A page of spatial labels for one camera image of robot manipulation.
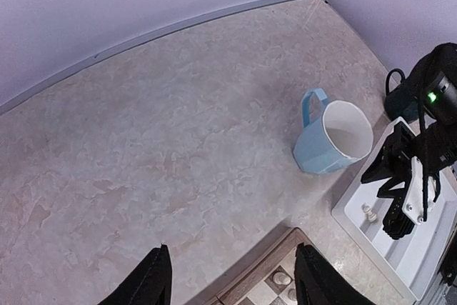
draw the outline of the green led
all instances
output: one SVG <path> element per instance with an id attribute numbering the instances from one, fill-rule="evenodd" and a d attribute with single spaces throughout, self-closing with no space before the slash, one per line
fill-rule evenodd
<path id="1" fill-rule="evenodd" d="M 433 92 L 430 92 L 429 94 L 427 94 L 427 96 L 430 99 L 431 103 L 433 103 L 436 100 L 436 94 L 434 94 Z"/>

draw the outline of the white chess piece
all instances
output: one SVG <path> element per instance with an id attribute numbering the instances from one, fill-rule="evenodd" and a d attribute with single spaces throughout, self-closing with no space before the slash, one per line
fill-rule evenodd
<path id="1" fill-rule="evenodd" d="M 297 301 L 297 291 L 295 289 L 289 289 L 287 297 L 292 301 Z"/>
<path id="2" fill-rule="evenodd" d="M 289 285 L 292 282 L 292 278 L 289 275 L 279 271 L 273 275 L 273 282 L 276 285 Z"/>
<path id="3" fill-rule="evenodd" d="M 373 223 L 378 220 L 378 215 L 373 212 L 373 209 L 369 205 L 364 204 L 362 210 L 370 223 Z"/>

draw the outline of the marble countertop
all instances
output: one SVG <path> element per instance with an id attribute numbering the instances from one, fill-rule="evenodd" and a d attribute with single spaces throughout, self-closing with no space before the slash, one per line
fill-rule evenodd
<path id="1" fill-rule="evenodd" d="M 85 69 L 0 116 L 3 304 L 96 304 L 169 245 L 173 304 L 278 225 L 299 226 L 376 304 L 409 304 L 330 215 L 360 164 L 299 171 L 311 87 L 376 137 L 386 70 L 323 0 L 211 21 Z"/>

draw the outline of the white tray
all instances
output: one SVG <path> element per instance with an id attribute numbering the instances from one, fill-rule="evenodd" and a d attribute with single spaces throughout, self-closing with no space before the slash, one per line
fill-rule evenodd
<path id="1" fill-rule="evenodd" d="M 399 121 L 406 124 L 403 119 L 397 119 L 387 126 L 366 163 L 331 213 L 403 297 L 420 300 L 436 273 L 451 235 L 457 212 L 457 195 L 448 179 L 440 173 L 441 195 L 428 215 L 428 221 L 415 226 L 411 234 L 397 241 L 383 231 L 382 220 L 392 199 L 378 199 L 376 195 L 385 181 L 361 184 L 360 180 Z M 378 214 L 377 222 L 366 220 L 362 211 L 364 204 Z"/>

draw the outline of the blue mug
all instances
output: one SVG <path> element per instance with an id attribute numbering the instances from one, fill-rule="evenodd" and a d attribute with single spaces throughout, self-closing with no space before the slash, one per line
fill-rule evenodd
<path id="1" fill-rule="evenodd" d="M 310 121 L 309 101 L 316 95 L 320 115 Z M 347 101 L 330 102 L 323 89 L 310 89 L 301 101 L 303 132 L 293 157 L 302 171 L 325 174 L 345 168 L 366 157 L 373 146 L 373 129 L 365 114 Z"/>

